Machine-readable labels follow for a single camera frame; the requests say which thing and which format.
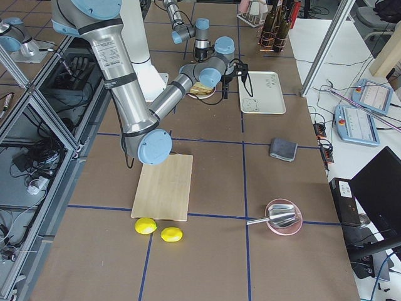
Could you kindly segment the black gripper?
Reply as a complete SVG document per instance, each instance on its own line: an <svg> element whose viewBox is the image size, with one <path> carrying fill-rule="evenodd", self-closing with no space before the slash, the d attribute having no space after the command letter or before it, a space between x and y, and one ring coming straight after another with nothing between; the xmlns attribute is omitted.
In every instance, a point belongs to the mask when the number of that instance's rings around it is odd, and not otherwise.
<svg viewBox="0 0 401 301"><path fill-rule="evenodd" d="M241 77L241 81L245 83L248 78L248 73L249 68L247 63L244 63L238 58L231 60L228 64L228 69L221 76L222 99L228 98L228 83L230 83L234 77Z"/></svg>

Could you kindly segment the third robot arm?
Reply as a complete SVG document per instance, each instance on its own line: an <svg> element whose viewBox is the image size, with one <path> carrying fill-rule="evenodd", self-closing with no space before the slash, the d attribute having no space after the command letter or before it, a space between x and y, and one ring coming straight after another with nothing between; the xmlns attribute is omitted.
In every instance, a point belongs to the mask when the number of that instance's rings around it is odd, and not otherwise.
<svg viewBox="0 0 401 301"><path fill-rule="evenodd" d="M16 63L41 63L47 54L17 17L1 19L1 46Z"/></svg>

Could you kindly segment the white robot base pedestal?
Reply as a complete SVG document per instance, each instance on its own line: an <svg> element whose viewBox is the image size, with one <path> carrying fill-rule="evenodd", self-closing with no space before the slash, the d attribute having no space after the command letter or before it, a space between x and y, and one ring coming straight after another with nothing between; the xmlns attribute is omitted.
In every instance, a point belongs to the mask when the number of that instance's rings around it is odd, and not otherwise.
<svg viewBox="0 0 401 301"><path fill-rule="evenodd" d="M138 0L123 0L120 16L123 21L122 38L130 62L146 102L153 102L166 88L169 75L160 73L153 66Z"/></svg>

